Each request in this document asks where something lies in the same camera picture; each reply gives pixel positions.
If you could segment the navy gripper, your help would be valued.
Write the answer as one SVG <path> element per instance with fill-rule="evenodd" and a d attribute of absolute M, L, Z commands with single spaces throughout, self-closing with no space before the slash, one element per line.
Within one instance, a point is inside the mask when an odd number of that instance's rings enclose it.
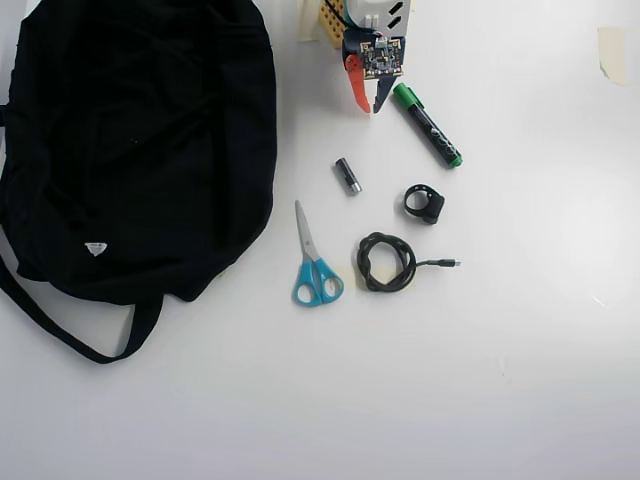
<path fill-rule="evenodd" d="M 343 53 L 349 54 L 344 61 L 345 70 L 351 84 L 356 104 L 366 114 L 371 113 L 371 106 L 367 99 L 365 89 L 365 72 L 362 60 L 357 54 L 360 51 L 361 43 L 371 43 L 374 47 L 384 45 L 399 46 L 405 48 L 406 38 L 404 36 L 383 35 L 380 32 L 358 30 L 355 27 L 347 28 L 343 34 Z M 398 76 L 385 76 L 377 81 L 376 97 L 373 104 L 373 112 L 377 114 L 384 105 L 389 93 Z"/>

